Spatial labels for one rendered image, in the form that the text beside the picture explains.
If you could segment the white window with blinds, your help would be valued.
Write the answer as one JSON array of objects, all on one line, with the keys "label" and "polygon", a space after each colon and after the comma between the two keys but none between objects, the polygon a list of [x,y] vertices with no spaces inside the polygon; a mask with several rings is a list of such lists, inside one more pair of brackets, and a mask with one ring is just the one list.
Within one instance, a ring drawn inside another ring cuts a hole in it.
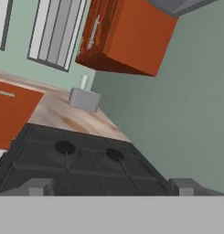
[{"label": "white window with blinds", "polygon": [[38,0],[27,58],[68,72],[87,0]]}]

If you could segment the grey toaster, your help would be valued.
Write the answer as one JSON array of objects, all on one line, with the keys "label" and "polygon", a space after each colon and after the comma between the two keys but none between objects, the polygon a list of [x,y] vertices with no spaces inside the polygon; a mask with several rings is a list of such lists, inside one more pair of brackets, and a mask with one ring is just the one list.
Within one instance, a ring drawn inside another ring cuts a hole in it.
[{"label": "grey toaster", "polygon": [[96,112],[99,107],[101,95],[99,93],[86,90],[89,76],[81,76],[80,86],[73,87],[69,95],[69,105],[73,108],[81,109],[88,112]]}]

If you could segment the white window frame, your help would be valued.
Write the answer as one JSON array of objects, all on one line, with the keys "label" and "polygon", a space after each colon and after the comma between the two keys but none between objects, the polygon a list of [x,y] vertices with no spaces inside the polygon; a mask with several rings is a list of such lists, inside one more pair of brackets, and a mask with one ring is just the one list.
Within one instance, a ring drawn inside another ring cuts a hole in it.
[{"label": "white window frame", "polygon": [[5,50],[13,0],[0,0],[0,50]]}]

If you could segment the orange drawer front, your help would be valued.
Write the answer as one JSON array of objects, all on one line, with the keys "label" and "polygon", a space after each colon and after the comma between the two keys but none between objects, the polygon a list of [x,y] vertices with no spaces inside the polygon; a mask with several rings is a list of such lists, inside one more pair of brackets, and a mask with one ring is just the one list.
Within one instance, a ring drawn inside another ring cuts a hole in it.
[{"label": "orange drawer front", "polygon": [[43,93],[0,81],[0,90],[15,97],[0,95],[0,149],[6,150],[31,117]]}]

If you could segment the orange wall cabinet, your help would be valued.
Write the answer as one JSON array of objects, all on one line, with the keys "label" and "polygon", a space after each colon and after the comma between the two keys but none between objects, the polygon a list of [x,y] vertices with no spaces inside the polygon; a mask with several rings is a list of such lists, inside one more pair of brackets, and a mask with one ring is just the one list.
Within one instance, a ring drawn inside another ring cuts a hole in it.
[{"label": "orange wall cabinet", "polygon": [[[98,15],[94,43],[87,49]],[[75,61],[99,71],[154,77],[176,23],[146,0],[91,0]]]}]

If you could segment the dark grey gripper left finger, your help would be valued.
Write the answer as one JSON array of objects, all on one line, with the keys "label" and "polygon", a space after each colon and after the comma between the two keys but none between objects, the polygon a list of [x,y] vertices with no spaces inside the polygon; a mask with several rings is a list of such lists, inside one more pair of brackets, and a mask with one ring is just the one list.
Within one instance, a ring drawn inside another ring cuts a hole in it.
[{"label": "dark grey gripper left finger", "polygon": [[31,178],[22,186],[0,192],[0,196],[53,196],[54,180],[51,178]]}]

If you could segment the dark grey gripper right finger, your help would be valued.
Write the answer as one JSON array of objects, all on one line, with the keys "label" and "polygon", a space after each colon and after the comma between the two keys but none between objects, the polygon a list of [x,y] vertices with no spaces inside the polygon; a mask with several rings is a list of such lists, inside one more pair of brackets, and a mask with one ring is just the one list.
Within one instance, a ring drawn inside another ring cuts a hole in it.
[{"label": "dark grey gripper right finger", "polygon": [[171,178],[169,180],[171,196],[223,196],[219,191],[201,186],[192,178]]}]

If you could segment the black gas hob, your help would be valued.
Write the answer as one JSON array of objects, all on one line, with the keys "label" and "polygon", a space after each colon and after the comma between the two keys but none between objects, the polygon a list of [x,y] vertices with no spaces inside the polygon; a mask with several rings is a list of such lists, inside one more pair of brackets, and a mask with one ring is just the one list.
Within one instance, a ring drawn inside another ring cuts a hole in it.
[{"label": "black gas hob", "polygon": [[167,196],[169,184],[131,143],[26,124],[0,158],[0,193],[34,178],[57,196]]}]

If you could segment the grey range hood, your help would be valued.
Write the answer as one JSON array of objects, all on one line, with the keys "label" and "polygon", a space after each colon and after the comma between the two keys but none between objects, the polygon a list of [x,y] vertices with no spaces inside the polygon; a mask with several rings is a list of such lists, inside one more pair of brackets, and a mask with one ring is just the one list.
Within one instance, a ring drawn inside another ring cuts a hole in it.
[{"label": "grey range hood", "polygon": [[182,16],[217,0],[147,0],[170,16]]}]

